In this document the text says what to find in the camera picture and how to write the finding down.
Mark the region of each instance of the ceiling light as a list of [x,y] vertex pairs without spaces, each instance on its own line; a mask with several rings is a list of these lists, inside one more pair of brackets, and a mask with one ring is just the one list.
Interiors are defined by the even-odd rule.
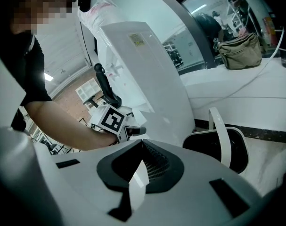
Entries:
[[204,8],[205,6],[207,6],[206,4],[200,6],[199,8],[195,9],[191,14],[196,13],[197,11],[199,11],[200,9]]
[[48,75],[47,73],[44,73],[44,78],[47,80],[47,81],[52,81],[53,77]]

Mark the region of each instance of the label sticker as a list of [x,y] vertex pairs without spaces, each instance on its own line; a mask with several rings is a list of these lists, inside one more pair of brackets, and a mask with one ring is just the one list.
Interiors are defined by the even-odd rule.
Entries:
[[131,40],[134,42],[134,44],[136,46],[141,46],[144,45],[144,40],[141,38],[141,36],[138,33],[134,33],[129,35],[129,37],[131,38]]

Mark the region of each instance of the person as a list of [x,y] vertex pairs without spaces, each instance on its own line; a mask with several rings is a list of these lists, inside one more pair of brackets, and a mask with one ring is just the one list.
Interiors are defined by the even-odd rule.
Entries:
[[220,14],[217,13],[216,11],[212,12],[212,17],[219,23],[219,25],[221,26],[221,28],[223,30],[228,29],[228,26],[226,24],[223,23],[222,18],[220,17]]
[[[90,150],[117,141],[114,134],[97,132],[82,125],[51,100],[45,89],[44,55],[31,33],[60,8],[71,8],[72,0],[0,0],[0,58],[25,90],[24,106],[34,123],[54,140]],[[18,111],[12,127],[23,131],[25,122]]]
[[229,41],[234,39],[233,31],[229,27],[228,24],[224,24],[222,18],[220,17],[220,14],[216,11],[212,12],[212,17],[219,23],[221,28],[223,29],[223,41]]
[[214,18],[205,13],[200,13],[194,16],[194,18],[196,19],[196,21],[198,21],[198,23],[202,27],[211,45],[211,51],[215,55],[215,50],[213,47],[215,46],[216,42],[214,42],[214,39],[218,38],[219,42],[223,42],[223,36],[224,36],[223,29]]

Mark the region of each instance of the black t-shirt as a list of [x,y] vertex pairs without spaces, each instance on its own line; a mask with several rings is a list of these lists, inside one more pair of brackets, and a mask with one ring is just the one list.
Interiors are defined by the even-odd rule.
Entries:
[[213,47],[214,45],[213,40],[214,38],[218,38],[218,34],[222,29],[220,24],[210,15],[207,15],[205,13],[200,13],[194,18],[198,21],[198,23],[202,27],[211,47]]
[[[26,92],[21,106],[32,101],[51,101],[45,89],[44,55],[36,38],[32,50],[28,52],[32,39],[33,35],[29,32],[17,35],[0,32],[0,58]],[[20,131],[25,129],[20,112],[16,113],[12,127]]]

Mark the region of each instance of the floor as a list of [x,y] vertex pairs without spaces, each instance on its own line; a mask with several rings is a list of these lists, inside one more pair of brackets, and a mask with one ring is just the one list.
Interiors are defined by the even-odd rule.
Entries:
[[282,184],[286,143],[246,138],[249,164],[240,175],[263,196]]

